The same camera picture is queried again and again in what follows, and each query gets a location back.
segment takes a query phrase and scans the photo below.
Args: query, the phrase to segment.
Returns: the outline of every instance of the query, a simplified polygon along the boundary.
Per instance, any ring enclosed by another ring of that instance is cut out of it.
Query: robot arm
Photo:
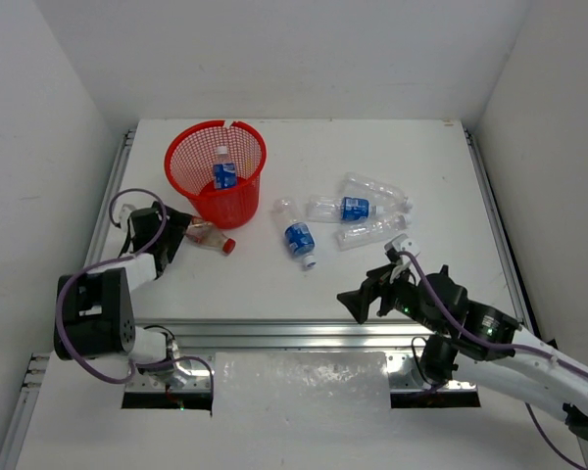
[[[338,294],[358,323],[381,298],[378,316],[396,309],[432,331],[420,369],[434,383],[480,384],[542,408],[588,441],[588,367],[550,347],[514,318],[471,301],[448,266],[424,275],[403,235],[385,247],[390,263],[367,273],[358,291]],[[412,282],[412,264],[420,281]]]
[[[133,251],[144,247],[160,229],[164,211],[159,203],[132,211],[127,219],[127,241]],[[170,358],[167,337],[136,327],[130,292],[159,278],[172,262],[192,215],[166,207],[163,233],[145,253],[91,269],[68,289],[63,324],[75,350],[84,358],[123,355],[136,363]],[[59,279],[58,291],[71,278]],[[54,347],[63,360],[72,359],[55,327]]]

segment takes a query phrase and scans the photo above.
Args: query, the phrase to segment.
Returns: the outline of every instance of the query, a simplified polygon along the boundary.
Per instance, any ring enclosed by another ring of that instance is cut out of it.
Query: cable
[[[428,397],[429,395],[437,394],[438,391],[441,388],[443,388],[445,385],[447,385],[447,382],[444,382],[442,384],[436,384],[426,390],[421,390],[420,392],[414,392],[412,394],[408,394],[408,397],[410,399],[421,399],[423,397]]]
[[[458,320],[456,320],[455,317],[451,314],[451,312],[444,306],[444,303],[440,300],[440,298],[436,294],[435,290],[433,289],[433,286],[431,286],[431,283],[427,279],[427,276],[424,273],[424,271],[422,270],[422,267],[420,267],[420,264],[418,263],[416,257],[414,255],[412,255],[410,252],[399,252],[398,255],[400,257],[407,257],[410,259],[410,261],[412,262],[412,265],[414,266],[414,268],[416,269],[416,272],[418,273],[418,277],[420,277],[420,281],[424,285],[424,288],[426,289],[427,293],[429,294],[429,297],[431,297],[431,300],[433,300],[435,305],[442,312],[442,314],[449,321],[449,323],[451,323],[451,325],[453,325],[453,327],[456,330],[458,330],[460,333],[462,333],[462,335],[465,336],[466,338],[468,338],[469,340],[473,341],[474,343],[478,344],[479,346],[482,346],[484,348],[488,348],[490,350],[495,350],[495,351],[514,350],[514,351],[527,351],[529,353],[534,353],[534,354],[539,355],[541,357],[544,357],[546,359],[554,360],[558,365],[560,365],[564,369],[566,369],[570,372],[573,372],[574,374],[577,374],[578,376],[583,377],[588,380],[588,372],[586,372],[585,370],[577,367],[574,364],[571,364],[570,362],[567,362],[565,360],[557,358],[556,356],[554,356],[548,352],[542,351],[538,348],[534,348],[532,346],[527,346],[527,345],[514,345],[514,344],[512,344],[512,345],[499,345],[496,343],[490,343],[489,341],[484,341],[481,338],[473,335],[468,330],[466,330],[464,328],[464,326],[462,326],[462,324]]]
[[[422,336],[414,336],[412,338],[412,343],[410,344],[410,346],[412,348],[412,355],[414,356],[414,362],[416,363],[416,369],[418,369],[418,374],[420,374],[420,378],[422,378],[422,380],[426,384],[429,384],[431,387],[435,387],[438,384],[434,384],[434,383],[430,382],[429,379],[427,379],[425,377],[425,375],[422,373],[422,369],[420,368],[420,359],[418,358],[418,356],[416,354],[416,348],[414,347],[414,340],[423,340],[425,343],[427,342],[427,340],[425,338],[423,338]]]
[[[526,403],[525,406],[527,407],[527,412],[529,413],[529,416],[531,417],[531,421],[533,421],[533,424],[536,426],[538,433],[540,434],[542,439],[544,439],[545,443],[547,443],[547,446],[549,446],[551,448],[551,450],[553,452],[555,452],[559,458],[561,458],[564,462],[566,462],[571,467],[576,468],[577,470],[588,470],[586,467],[579,465],[578,463],[573,462],[570,458],[565,456],[562,453],[562,451],[559,450],[556,447],[556,445],[551,442],[551,440],[547,436],[547,433],[545,433],[545,430],[542,429],[542,426],[540,426],[540,423],[538,422],[538,418],[536,418],[536,415],[534,414],[533,409],[531,409],[531,405],[529,403]]]
[[[214,396],[215,396],[215,392],[216,392],[216,383],[214,381],[215,374],[214,374],[214,369],[212,369],[212,366],[209,365],[209,363],[205,359],[201,359],[200,357],[197,357],[195,355],[184,355],[182,357],[177,357],[175,359],[170,359],[170,360],[164,360],[162,362],[153,362],[150,364],[137,364],[137,365],[142,369],[157,370],[157,369],[163,369],[165,367],[168,367],[176,362],[182,362],[184,360],[195,360],[196,362],[200,362],[209,371],[211,399],[212,399],[212,405],[213,405],[214,404]]]
[[[61,289],[61,292],[59,292],[59,296],[57,296],[57,304],[55,307],[55,325],[57,326],[57,334],[59,335],[59,338],[61,338],[61,342],[63,343],[63,345],[66,348],[66,351],[68,352],[70,357],[72,359],[74,359],[74,361],[76,361],[78,363],[78,365],[80,365],[83,369],[85,369],[87,372],[89,372],[89,374],[93,375],[97,379],[102,380],[103,382],[107,382],[108,384],[117,384],[117,385],[126,384],[126,383],[130,382],[130,380],[133,378],[133,376],[135,375],[134,362],[132,360],[128,361],[128,367],[129,367],[128,375],[126,377],[121,378],[121,379],[118,379],[115,377],[110,377],[106,374],[103,374],[99,370],[97,370],[94,367],[92,367],[91,365],[89,365],[87,360],[85,360],[85,358],[82,355],[80,355],[78,353],[78,351],[75,349],[74,345],[70,341],[70,338],[68,338],[68,333],[66,332],[66,327],[63,323],[63,304],[66,301],[66,296],[68,294],[68,291],[72,287],[72,285],[76,282],[76,280],[78,280],[78,278],[80,276],[82,276],[83,274],[86,274],[87,271],[89,271],[91,269],[99,268],[102,266],[107,266],[109,264],[114,264],[116,262],[129,261],[129,260],[141,255],[142,253],[145,253],[150,247],[152,247],[155,244],[155,242],[157,242],[157,240],[159,239],[161,234],[164,233],[164,229],[166,228],[166,219],[168,217],[168,214],[166,212],[166,205],[164,204],[164,202],[162,201],[162,199],[159,196],[157,196],[152,191],[148,191],[147,189],[130,188],[130,189],[124,189],[123,191],[120,191],[118,194],[116,194],[112,198],[112,200],[109,204],[109,219],[111,220],[111,223],[114,226],[117,226],[117,227],[120,226],[117,222],[114,221],[113,209],[114,209],[114,206],[116,205],[116,201],[118,200],[118,198],[120,196],[123,196],[124,194],[127,194],[127,193],[144,193],[144,194],[147,194],[147,195],[153,197],[158,203],[161,204],[162,220],[161,220],[161,225],[159,226],[159,230],[157,230],[157,233],[155,233],[153,238],[146,245],[141,247],[134,254],[131,254],[129,257],[106,259],[104,261],[94,262],[93,264],[86,266],[83,269],[77,271],[75,274],[72,275],[72,277],[70,279],[68,279],[68,282],[66,282],[66,284]]]
[[[124,238],[124,244],[120,248],[120,252],[118,253],[117,258],[126,253],[128,251],[128,247],[130,247],[130,229],[126,230],[126,238]]]
[[[161,326],[161,325],[148,325],[148,326],[144,326],[144,330],[150,330],[152,328],[159,328],[160,330],[164,330],[166,333],[168,333],[170,335],[170,337],[175,340],[176,336],[174,335],[174,333],[172,331],[170,331],[168,328],[166,328],[165,326]]]
[[[170,385],[166,385],[166,398],[168,399],[168,401],[171,401],[176,406],[178,406],[180,409],[184,409],[185,406],[183,404],[183,400],[178,399],[170,392]]]

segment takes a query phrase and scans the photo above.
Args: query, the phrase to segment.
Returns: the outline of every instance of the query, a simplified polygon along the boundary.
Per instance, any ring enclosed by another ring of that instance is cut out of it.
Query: blue bottle label
[[[369,202],[366,199],[344,198],[342,208],[342,220],[352,222],[360,218],[368,218]]]
[[[310,229],[304,222],[298,222],[285,230],[285,240],[290,249],[290,253],[298,257],[309,253],[316,245]]]
[[[237,173],[235,164],[214,165],[214,187],[216,189],[228,189],[237,185]]]

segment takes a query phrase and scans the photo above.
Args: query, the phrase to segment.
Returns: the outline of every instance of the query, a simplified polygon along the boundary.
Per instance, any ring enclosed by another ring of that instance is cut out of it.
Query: white tabletop
[[[294,197],[302,210],[312,194],[335,194],[346,171],[403,188],[415,201],[408,233],[422,249],[419,259],[425,270],[449,264],[452,277],[468,288],[473,300],[514,315],[460,122],[245,121],[268,147],[256,215],[227,232],[237,241],[229,257],[182,244],[164,276],[133,293],[135,317],[350,319],[335,296],[357,289],[367,270],[387,262],[383,243],[339,252],[333,238],[338,225],[310,223],[318,265],[303,272],[287,254],[270,216],[277,198]],[[193,212],[166,180],[163,161],[173,138],[197,122],[140,121],[122,189],[150,189],[169,206]],[[140,195],[126,195],[123,201],[138,207],[151,204]],[[116,256],[123,239],[112,227],[103,259]]]
[[[170,206],[190,211],[168,184],[163,157],[173,138],[195,122],[142,120],[122,188],[153,190]],[[392,182],[414,198],[410,234],[422,248],[425,270],[448,263],[473,299],[513,313],[459,122],[247,122],[264,136],[269,151],[255,218],[230,232],[238,245],[228,258],[183,246],[160,280],[134,293],[136,316],[349,319],[335,295],[357,288],[368,269],[386,262],[382,244],[340,253],[331,236],[335,227],[312,224],[318,266],[303,272],[285,253],[269,216],[278,197],[291,195],[303,203],[311,193],[331,194],[348,170]],[[150,205],[138,196],[126,201]],[[122,242],[121,232],[112,229],[104,257],[115,256]],[[96,366],[117,376],[125,373],[125,364],[113,361],[97,360]],[[221,376],[218,355],[216,367]],[[255,398],[249,394],[254,392],[237,397],[239,402]],[[217,409],[214,418],[205,411],[120,409],[122,387],[98,382],[73,362],[53,357],[18,468],[564,468],[522,403],[485,389],[479,396],[481,408],[392,410],[388,428],[370,422],[360,437],[311,438],[286,430],[279,434],[270,426],[246,433],[235,428],[239,416]],[[557,445],[580,461],[572,434],[539,416]]]

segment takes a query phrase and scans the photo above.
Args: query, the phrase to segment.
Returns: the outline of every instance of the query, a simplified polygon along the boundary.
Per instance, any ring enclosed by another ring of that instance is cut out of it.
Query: water bottle
[[[306,269],[314,267],[316,258],[312,252],[316,244],[294,201],[284,198],[274,202],[274,220],[292,257],[300,258]]]
[[[237,172],[235,163],[228,154],[224,145],[216,147],[214,163],[214,188],[228,189],[237,185]]]
[[[350,225],[335,234],[337,245],[340,250],[350,250],[369,243],[385,241],[394,238],[411,223],[412,218],[409,214],[394,212],[375,220]]]
[[[196,245],[215,248],[225,255],[230,255],[235,248],[235,240],[225,236],[213,222],[203,220],[196,215],[192,216],[192,221],[185,230],[185,236]]]
[[[396,186],[368,178],[353,171],[346,173],[342,182],[342,194],[345,196],[358,196],[363,192],[377,194],[386,200],[391,198],[391,206],[393,207],[386,208],[388,212],[409,212],[414,206],[412,198],[406,196],[405,192]]]
[[[307,219],[314,222],[353,222],[383,214],[383,206],[364,198],[312,196],[307,203]]]

